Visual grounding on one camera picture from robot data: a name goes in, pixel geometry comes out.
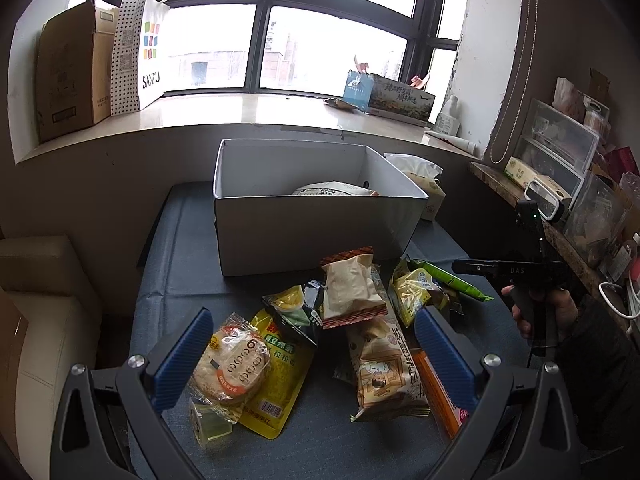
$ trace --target window frame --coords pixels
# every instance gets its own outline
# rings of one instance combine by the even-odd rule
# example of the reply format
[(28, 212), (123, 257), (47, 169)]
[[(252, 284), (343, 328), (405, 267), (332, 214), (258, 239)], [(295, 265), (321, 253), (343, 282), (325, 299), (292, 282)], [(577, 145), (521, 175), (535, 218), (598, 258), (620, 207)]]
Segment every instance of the window frame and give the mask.
[[(120, 0), (104, 0), (119, 5)], [(424, 75), (429, 71), (431, 57), (436, 48), (456, 50), (457, 40), (438, 38), (438, 27), (444, 0), (415, 0), (412, 17), (391, 10), (369, 0), (170, 0), (169, 7), (191, 7), (211, 4), (251, 4), (255, 5), (254, 24), (248, 50), (248, 61), (244, 87), (198, 88), (167, 91), (164, 95), (183, 95), (207, 92), (247, 92), (298, 94), (325, 96), (316, 92), (260, 87), (262, 58), (266, 44), (271, 7), (292, 7), (293, 9), (321, 12), (337, 18), (370, 25), (407, 41), (398, 81), (409, 83), (414, 75)]]

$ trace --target blue tablecloth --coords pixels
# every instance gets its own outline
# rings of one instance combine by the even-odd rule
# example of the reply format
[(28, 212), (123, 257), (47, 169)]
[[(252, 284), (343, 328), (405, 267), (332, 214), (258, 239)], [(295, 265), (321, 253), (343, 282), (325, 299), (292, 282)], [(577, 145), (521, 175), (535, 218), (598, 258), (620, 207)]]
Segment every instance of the blue tablecloth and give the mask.
[[(447, 270), (453, 260), (466, 257), (442, 227), (427, 221), (419, 222), (407, 252)], [(383, 266), (383, 279), (391, 267), (391, 262)], [(317, 273), (224, 278), (210, 183), (175, 186), (146, 261), (130, 353), (147, 353), (195, 305), (210, 310), (214, 325), (232, 312), (250, 320), (261, 309), (261, 296), (304, 283)], [(468, 280), (485, 292), (492, 291), (482, 277)], [(453, 327), (465, 333), (481, 353), (497, 353), (513, 364), (526, 362), (528, 347), (500, 299), (479, 303), (463, 298), (463, 307), (465, 317), (452, 320)], [(207, 479), (423, 479), (447, 445), (434, 418), (350, 422), (350, 415), (358, 410), (356, 391), (332, 378), (335, 365), (347, 354), (342, 330), (327, 331), (289, 420), (275, 440), (236, 424), (231, 435), (216, 442), (214, 450), (201, 450), (187, 418), (187, 393), (174, 409), (164, 412), (164, 419)], [(138, 475), (153, 479), (132, 434), (129, 438)]]

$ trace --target hand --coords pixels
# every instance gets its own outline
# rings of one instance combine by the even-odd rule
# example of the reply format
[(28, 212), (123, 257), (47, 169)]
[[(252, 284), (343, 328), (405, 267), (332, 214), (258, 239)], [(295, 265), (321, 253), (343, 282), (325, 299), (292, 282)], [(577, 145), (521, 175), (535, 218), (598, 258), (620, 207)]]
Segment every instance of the hand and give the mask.
[[(502, 290), (502, 295), (507, 296), (513, 285), (506, 286)], [(543, 293), (530, 290), (529, 295), (536, 301), (544, 300)], [(558, 341), (562, 342), (567, 338), (567, 331), (571, 328), (575, 319), (578, 317), (578, 309), (568, 290), (560, 290), (558, 288), (550, 290), (546, 294), (546, 301), (556, 308), (556, 323), (558, 324)], [(522, 313), (517, 305), (511, 308), (511, 315), (518, 325), (520, 335), (524, 339), (531, 338), (531, 323), (522, 319)]]

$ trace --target cushion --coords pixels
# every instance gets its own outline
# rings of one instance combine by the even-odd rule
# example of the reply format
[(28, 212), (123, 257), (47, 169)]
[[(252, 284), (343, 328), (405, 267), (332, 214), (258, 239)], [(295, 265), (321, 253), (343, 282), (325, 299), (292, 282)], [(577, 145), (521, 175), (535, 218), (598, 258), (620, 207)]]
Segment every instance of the cushion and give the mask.
[(4, 290), (75, 296), (97, 322), (102, 304), (66, 236), (0, 240), (0, 286)]
[(33, 480), (48, 480), (53, 423), (66, 375), (75, 363), (94, 366), (100, 329), (76, 298), (9, 296), (29, 321), (16, 387), (18, 453)]
[(27, 319), (0, 288), (0, 433), (16, 457), (15, 385), (27, 325)]

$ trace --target barcode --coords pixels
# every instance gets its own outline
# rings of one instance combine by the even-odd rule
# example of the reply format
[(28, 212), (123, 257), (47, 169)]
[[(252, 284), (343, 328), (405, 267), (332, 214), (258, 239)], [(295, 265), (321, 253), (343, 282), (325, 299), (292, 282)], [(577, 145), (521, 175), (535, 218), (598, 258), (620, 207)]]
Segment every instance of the barcode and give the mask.
[(132, 28), (125, 28), (122, 31), (122, 40), (120, 41), (120, 46), (125, 48), (128, 46), (133, 46), (133, 29)]
[(130, 72), (131, 70), (133, 70), (133, 52), (124, 52), (120, 54), (118, 72)]
[(258, 406), (258, 409), (261, 412), (267, 413), (267, 415), (273, 415), (276, 418), (279, 418), (280, 414), (282, 413), (282, 408), (280, 406), (271, 404), (267, 399), (261, 400), (260, 405)]

